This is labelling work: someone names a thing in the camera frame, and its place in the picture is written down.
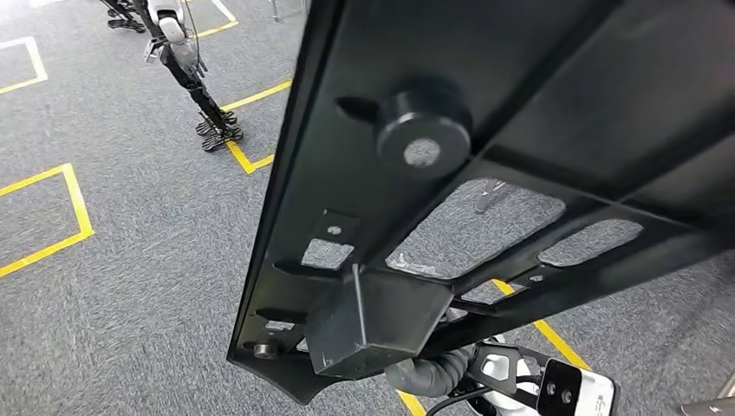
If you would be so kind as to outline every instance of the yellow tape line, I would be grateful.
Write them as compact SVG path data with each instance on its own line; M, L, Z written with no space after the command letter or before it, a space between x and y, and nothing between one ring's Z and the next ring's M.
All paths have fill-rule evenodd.
M15 184L7 185L4 188L0 188L0 197L16 191L20 188L23 188L24 186L34 184L39 180L43 180L50 176L56 175L57 173L63 173L64 175L64 179L66 181L67 189L69 192L69 197L71 198L71 204L74 207L76 222L79 224L79 232L71 237L64 238L58 243L51 244L49 247L40 249L33 254L21 258L20 260L16 260L13 263L0 267L0 278L5 277L10 273L19 270L29 264L35 263L44 257L50 256L59 250L65 249L72 244L79 243L81 240L94 234L92 225L89 222L87 207L84 205L84 198L81 196L79 182L76 180L74 169L69 163L57 166L53 169L49 169L46 172L38 173L37 175L31 176L30 178L20 180Z
M229 28L231 28L233 26L237 26L237 21L235 21L235 22L229 22L226 25L220 26L218 28L208 29L208 30L205 30L203 32L199 32L199 33L197 33L197 37L205 37L205 36L211 35L212 33L217 33L217 32L221 32L221 31L223 31L225 29L229 29Z
M220 0L211 0L211 2L215 5L215 7L217 7L217 9L220 11L220 13L222 13L225 17L227 17L227 20L229 20L230 22L227 23L227 24L225 24L225 25L222 25L222 26L220 26L218 28L208 29L208 30L199 32L199 33L196 34L196 37L208 36L208 35L211 35L213 33L221 32L222 30L229 29L229 28L231 28L233 26L237 26L237 19L236 19L235 15L233 15L232 13L230 13L230 11L224 6L224 4L222 4L222 2Z
M403 403L408 407L408 411L411 412L412 416L425 416L426 410L413 394L403 393L401 390L395 391Z
M510 295L515 290L513 288L504 282L501 282L499 280L493 280L493 283L495 283L496 286L498 286L498 289L500 289L501 292L503 292L504 295ZM536 329L538 329L538 332L540 332L543 336L546 337L546 339L551 342L551 344L559 350L560 353L564 356L564 358L569 361L569 364L572 364L574 366L577 366L579 368L584 368L585 370L589 370L589 366L586 362L582 359L582 357L579 356L570 346L567 344L559 334L556 333L554 329L552 329L546 321L543 319L538 320L536 322L533 322Z
M280 84L276 85L275 87L271 87L266 89L265 91L261 91L257 94L251 95L250 97L243 98L240 101L235 101L231 104L227 104L226 106L222 107L222 111L230 111L235 108L244 106L245 104L250 104L253 101L262 100L263 98L273 95L277 93L278 91L283 91L284 89L291 86L291 81L284 81ZM232 152L232 156L235 157L235 160L240 164L240 166L243 168L243 170L247 174L251 174L257 169L270 165L273 163L274 155L270 154L256 162L250 162L247 156L245 156L245 153L243 153L243 150L234 142L228 141L226 142L227 148L230 149L230 152Z
M251 95L250 97L243 98L240 101L235 101L235 102L232 102L231 104L227 104L226 106L222 107L222 111L234 110L237 107L242 107L245 104L252 103L253 101L262 100L263 98L265 98L265 97L267 97L269 95L273 95L273 94L277 93L278 91L283 91L284 89L287 89L290 86L291 86L291 80L281 82L280 84L276 85L275 87L268 88L265 91L261 91L261 92L259 92L257 94Z
M21 44L25 45L25 48L28 50L31 64L33 64L33 69L34 71L36 71L36 78L32 80L18 82L7 87L2 87L0 88L0 94L5 94L19 88L27 87L28 85L33 85L41 81L46 81L49 78L49 74L46 73L46 67L43 66L41 56L38 54L36 39L34 39L33 36L21 37L20 39L16 39L13 41L0 42L0 49L10 48L12 46Z

